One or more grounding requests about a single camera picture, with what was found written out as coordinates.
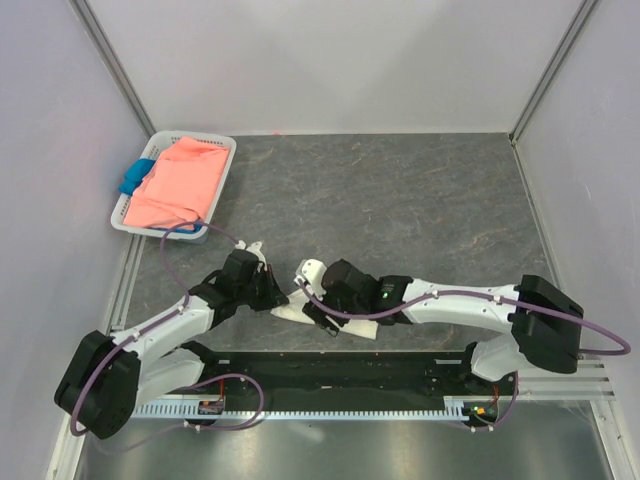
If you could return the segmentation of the white cloth napkin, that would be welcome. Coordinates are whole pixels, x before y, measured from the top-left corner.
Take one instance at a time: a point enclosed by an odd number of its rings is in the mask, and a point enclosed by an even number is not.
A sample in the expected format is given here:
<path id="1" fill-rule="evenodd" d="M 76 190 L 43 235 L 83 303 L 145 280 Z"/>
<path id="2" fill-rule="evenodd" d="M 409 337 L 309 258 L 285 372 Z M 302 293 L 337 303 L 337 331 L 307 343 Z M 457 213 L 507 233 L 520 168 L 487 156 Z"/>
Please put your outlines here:
<path id="1" fill-rule="evenodd" d="M 287 298 L 289 301 L 288 304 L 275 307 L 270 311 L 273 316 L 317 327 L 317 324 L 302 311 L 308 298 L 300 289 L 292 292 Z M 377 338 L 378 324 L 373 321 L 350 320 L 344 326 L 339 326 L 336 322 L 334 322 L 334 324 L 339 328 L 340 333 L 346 333 L 369 340 L 375 340 Z"/>

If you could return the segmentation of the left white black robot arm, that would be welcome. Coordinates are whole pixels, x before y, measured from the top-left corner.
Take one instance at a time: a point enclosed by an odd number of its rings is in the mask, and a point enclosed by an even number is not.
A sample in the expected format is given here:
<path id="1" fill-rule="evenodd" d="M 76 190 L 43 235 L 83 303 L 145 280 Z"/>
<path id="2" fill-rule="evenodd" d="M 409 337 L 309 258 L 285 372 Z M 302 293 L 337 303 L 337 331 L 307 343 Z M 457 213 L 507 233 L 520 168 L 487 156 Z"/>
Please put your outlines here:
<path id="1" fill-rule="evenodd" d="M 117 433 L 134 410 L 188 386 L 208 393 L 219 369 L 195 345 L 203 334 L 247 306 L 256 312 L 288 304 L 262 245 L 239 243 L 221 269 L 189 289 L 174 306 L 113 335 L 94 330 L 79 343 L 55 393 L 78 433 Z"/>

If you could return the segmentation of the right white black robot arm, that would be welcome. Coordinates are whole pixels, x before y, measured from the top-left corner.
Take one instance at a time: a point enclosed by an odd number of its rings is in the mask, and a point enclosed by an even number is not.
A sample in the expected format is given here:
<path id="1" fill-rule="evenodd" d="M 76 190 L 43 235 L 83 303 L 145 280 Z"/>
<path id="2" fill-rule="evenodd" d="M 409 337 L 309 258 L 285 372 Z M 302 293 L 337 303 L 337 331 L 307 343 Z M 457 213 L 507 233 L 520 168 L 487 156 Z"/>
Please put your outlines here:
<path id="1" fill-rule="evenodd" d="M 375 278 L 346 260 L 325 265 L 309 259 L 299 265 L 294 282 L 308 299 L 304 313 L 330 331 L 365 320 L 494 332 L 489 341 L 473 341 L 458 368 L 459 384 L 469 393 L 481 393 L 520 370 L 577 370 L 583 310 L 540 276 L 525 275 L 503 286 L 455 286 L 403 275 Z"/>

